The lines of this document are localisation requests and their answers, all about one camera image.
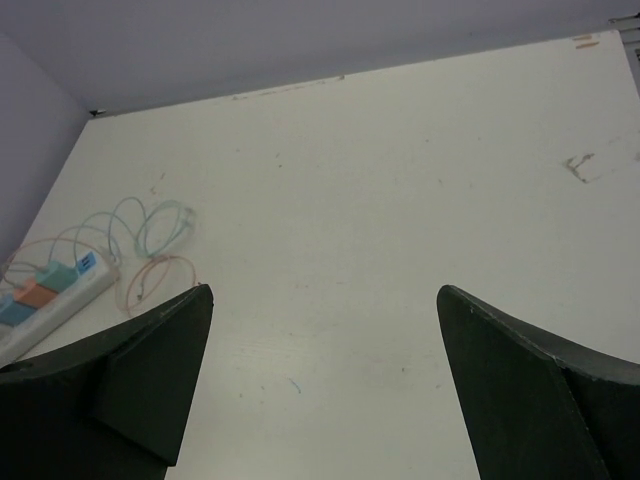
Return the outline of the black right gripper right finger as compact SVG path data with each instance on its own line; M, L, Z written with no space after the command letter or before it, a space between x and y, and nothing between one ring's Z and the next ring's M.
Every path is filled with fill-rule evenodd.
M481 478L638 478L638 364L452 285L439 290L437 311Z

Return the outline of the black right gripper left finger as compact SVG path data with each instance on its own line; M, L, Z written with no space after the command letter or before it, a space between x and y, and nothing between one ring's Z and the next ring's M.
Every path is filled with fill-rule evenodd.
M1 370L4 479L162 479L176 465L214 309L193 287Z

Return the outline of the white power strip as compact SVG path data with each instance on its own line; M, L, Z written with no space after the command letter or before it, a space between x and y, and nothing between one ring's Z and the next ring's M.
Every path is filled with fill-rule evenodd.
M107 291L119 272L109 257L90 251L79 261L79 278L1 339L1 366L24 356L47 336Z

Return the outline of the orange charger plug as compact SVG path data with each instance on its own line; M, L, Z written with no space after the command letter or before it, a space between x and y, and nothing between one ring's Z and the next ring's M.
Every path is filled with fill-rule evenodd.
M13 290L13 299L28 307L40 309L50 303L58 295L57 292L38 284L34 278L27 279L20 287Z

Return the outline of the mint green charger plug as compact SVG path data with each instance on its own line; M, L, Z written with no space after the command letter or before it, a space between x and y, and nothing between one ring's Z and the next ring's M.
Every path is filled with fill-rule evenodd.
M61 293L75 283L78 272L75 267L70 267L55 260L51 260L47 266L35 274L36 283L48 290Z

